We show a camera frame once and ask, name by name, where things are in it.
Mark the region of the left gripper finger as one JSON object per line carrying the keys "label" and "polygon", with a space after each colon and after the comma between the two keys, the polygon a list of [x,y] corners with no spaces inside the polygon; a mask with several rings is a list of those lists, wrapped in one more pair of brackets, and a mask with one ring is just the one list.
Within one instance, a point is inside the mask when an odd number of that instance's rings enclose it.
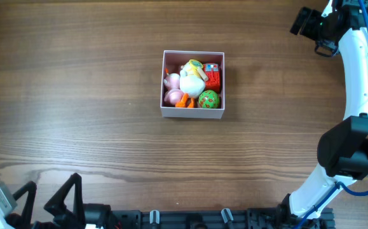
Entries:
{"label": "left gripper finger", "polygon": [[15,226],[17,228],[29,228],[31,225],[32,212],[36,196],[37,184],[29,181],[13,194],[13,198],[18,200],[24,194],[27,194],[22,214],[16,219]]}
{"label": "left gripper finger", "polygon": [[86,224],[81,176],[74,173],[44,205],[54,218],[67,217]]}

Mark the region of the red toy fire truck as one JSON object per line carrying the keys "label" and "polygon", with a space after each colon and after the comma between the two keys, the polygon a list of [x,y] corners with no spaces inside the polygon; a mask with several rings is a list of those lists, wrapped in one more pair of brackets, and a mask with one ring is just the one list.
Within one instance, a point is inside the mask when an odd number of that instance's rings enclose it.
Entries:
{"label": "red toy fire truck", "polygon": [[203,65],[203,71],[208,78],[205,82],[205,89],[213,90],[219,94],[221,92],[221,73],[219,65],[216,63],[206,63]]}

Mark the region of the yellow wooden rattle toy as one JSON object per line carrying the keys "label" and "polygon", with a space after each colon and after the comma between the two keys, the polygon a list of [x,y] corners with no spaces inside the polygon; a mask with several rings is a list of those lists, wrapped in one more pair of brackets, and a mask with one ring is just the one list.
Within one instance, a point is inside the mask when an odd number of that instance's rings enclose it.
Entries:
{"label": "yellow wooden rattle toy", "polygon": [[195,59],[190,59],[185,65],[181,66],[180,76],[196,76],[203,81],[208,81],[209,78],[203,70],[203,64]]}

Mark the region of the green numbered ball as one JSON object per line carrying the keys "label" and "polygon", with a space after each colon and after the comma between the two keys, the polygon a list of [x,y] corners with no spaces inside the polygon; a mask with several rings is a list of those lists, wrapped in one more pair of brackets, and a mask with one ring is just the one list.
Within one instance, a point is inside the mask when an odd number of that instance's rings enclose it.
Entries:
{"label": "green numbered ball", "polygon": [[215,109],[219,106],[220,98],[215,91],[206,90],[200,94],[198,103],[203,109]]}

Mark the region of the white yellow duck plush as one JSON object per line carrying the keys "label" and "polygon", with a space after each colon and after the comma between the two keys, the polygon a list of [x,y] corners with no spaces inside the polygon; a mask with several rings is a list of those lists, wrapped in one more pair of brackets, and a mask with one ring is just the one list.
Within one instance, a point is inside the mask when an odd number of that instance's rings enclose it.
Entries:
{"label": "white yellow duck plush", "polygon": [[205,81],[199,72],[190,66],[184,66],[180,71],[180,90],[184,95],[175,106],[177,108],[194,108],[196,99],[204,89]]}

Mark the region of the pink pig toy figure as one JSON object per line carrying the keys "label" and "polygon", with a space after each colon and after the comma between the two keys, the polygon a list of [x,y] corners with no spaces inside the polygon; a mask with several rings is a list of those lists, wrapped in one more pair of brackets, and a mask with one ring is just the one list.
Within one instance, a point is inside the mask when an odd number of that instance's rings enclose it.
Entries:
{"label": "pink pig toy figure", "polygon": [[184,92],[180,89],[181,76],[177,73],[169,73],[168,69],[165,69],[166,76],[163,79],[166,92],[164,94],[164,102],[170,106],[175,106],[181,101]]}

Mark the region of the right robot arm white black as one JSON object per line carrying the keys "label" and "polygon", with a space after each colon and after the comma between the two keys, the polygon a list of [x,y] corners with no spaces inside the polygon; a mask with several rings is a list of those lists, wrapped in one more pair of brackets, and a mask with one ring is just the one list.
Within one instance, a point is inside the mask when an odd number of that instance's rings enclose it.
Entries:
{"label": "right robot arm white black", "polygon": [[317,166],[276,209],[276,226],[325,228],[327,204],[340,192],[368,196],[351,185],[368,176],[368,2],[329,1],[323,11],[303,7],[291,33],[315,42],[323,57],[340,55],[344,65],[346,106],[341,123],[317,146]]}

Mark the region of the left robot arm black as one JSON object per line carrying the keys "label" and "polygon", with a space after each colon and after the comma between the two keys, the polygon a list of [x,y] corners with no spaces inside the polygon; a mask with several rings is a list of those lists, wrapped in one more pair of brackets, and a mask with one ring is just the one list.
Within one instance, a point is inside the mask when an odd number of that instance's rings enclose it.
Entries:
{"label": "left robot arm black", "polygon": [[[74,202],[73,210],[70,211],[64,200],[72,188],[74,188]],[[86,228],[88,225],[94,228],[110,228],[110,224],[116,219],[109,205],[83,202],[81,176],[74,173],[44,205],[44,210],[53,216],[53,221],[32,223],[36,190],[36,183],[30,181],[13,194],[15,200],[24,194],[27,194],[27,199],[20,215],[11,213],[4,218],[7,224],[13,228]]]}

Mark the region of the pink open cardboard box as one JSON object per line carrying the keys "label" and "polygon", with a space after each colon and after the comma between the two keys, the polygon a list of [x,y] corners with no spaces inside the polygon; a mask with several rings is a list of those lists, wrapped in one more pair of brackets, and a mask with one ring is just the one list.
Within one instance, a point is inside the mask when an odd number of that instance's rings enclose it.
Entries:
{"label": "pink open cardboard box", "polygon": [[[221,73],[221,92],[218,94],[220,98],[218,108],[203,109],[198,103],[198,98],[196,99],[194,108],[177,108],[176,106],[170,106],[164,102],[164,94],[167,91],[163,84],[163,79],[166,76],[165,69],[168,69],[169,73],[177,73],[180,75],[181,66],[185,65],[190,59],[198,60],[203,65],[206,63],[216,63],[219,65]],[[225,109],[225,54],[223,52],[165,50],[163,53],[162,67],[160,109],[163,117],[222,118]]]}

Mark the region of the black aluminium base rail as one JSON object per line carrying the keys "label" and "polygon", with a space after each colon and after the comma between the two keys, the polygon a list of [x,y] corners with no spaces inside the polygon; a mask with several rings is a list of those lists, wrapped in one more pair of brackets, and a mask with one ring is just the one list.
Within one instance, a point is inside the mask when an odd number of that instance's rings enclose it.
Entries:
{"label": "black aluminium base rail", "polygon": [[113,211],[116,217],[114,228],[138,229],[191,229],[191,228],[235,228],[235,229],[270,229],[294,228],[299,220],[293,217],[288,223],[276,223],[276,210],[247,209],[230,211],[229,217],[223,211]]}

